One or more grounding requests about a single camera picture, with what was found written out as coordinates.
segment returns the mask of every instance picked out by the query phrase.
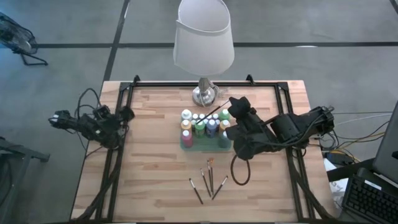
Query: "keyboard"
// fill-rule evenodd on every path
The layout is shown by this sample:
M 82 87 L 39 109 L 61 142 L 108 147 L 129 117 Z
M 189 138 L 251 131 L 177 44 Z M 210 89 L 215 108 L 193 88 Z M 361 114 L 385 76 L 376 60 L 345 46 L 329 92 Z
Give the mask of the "keyboard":
M 342 206 L 373 223 L 398 224 L 398 198 L 356 175 L 348 181 Z

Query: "wooden table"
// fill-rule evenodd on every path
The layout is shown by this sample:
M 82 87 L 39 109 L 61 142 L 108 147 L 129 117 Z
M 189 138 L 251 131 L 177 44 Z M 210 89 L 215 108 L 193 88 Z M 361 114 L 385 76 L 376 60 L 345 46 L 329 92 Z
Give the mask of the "wooden table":
M 310 109 L 303 81 L 288 81 L 294 112 Z M 120 82 L 105 82 L 101 103 L 112 110 L 116 106 Z M 192 88 L 135 88 L 132 109 L 136 117 L 129 123 L 126 137 L 115 222 L 287 222 L 297 221 L 285 151 L 262 153 L 250 160 L 251 180 L 245 186 L 229 178 L 214 201 L 211 201 L 200 168 L 206 160 L 215 159 L 214 180 L 217 188 L 234 156 L 228 152 L 185 152 L 180 148 L 180 114 L 183 109 L 207 113 L 228 97 L 246 96 L 258 115 L 267 120 L 278 114 L 272 88 L 229 87 L 224 97 L 211 108 L 199 108 L 192 101 Z M 88 152 L 98 148 L 91 142 Z M 86 159 L 73 207 L 72 218 L 78 217 L 100 189 L 106 150 Z M 304 157 L 310 188 L 321 204 L 334 214 L 326 170 L 318 147 L 308 147 Z M 246 163 L 237 160 L 238 180 L 246 179 Z M 192 178 L 204 205 L 201 205 L 188 179 Z

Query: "concrete floor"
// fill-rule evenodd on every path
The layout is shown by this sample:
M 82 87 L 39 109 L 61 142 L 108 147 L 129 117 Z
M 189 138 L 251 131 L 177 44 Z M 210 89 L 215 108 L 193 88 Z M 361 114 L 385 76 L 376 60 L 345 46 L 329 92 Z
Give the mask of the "concrete floor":
M 0 11 L 31 29 L 40 44 L 112 43 L 124 0 L 2 0 Z M 131 0 L 121 43 L 173 42 L 179 0 Z M 389 0 L 226 0 L 235 42 L 398 41 Z M 32 163 L 14 223 L 68 220 L 84 151 L 77 136 L 50 127 L 55 110 L 74 110 L 79 94 L 100 91 L 111 49 L 39 49 L 48 67 L 26 67 L 0 49 L 0 136 L 51 153 Z M 305 80 L 313 107 L 336 112 L 391 111 L 398 100 L 398 47 L 238 48 L 214 80 Z M 110 80 L 196 80 L 176 67 L 172 49 L 118 49 Z M 94 103 L 88 96 L 86 103 Z M 336 123 L 369 114 L 336 115 Z M 340 136 L 371 133 L 388 116 L 342 124 Z M 350 151 L 373 157 L 379 141 Z

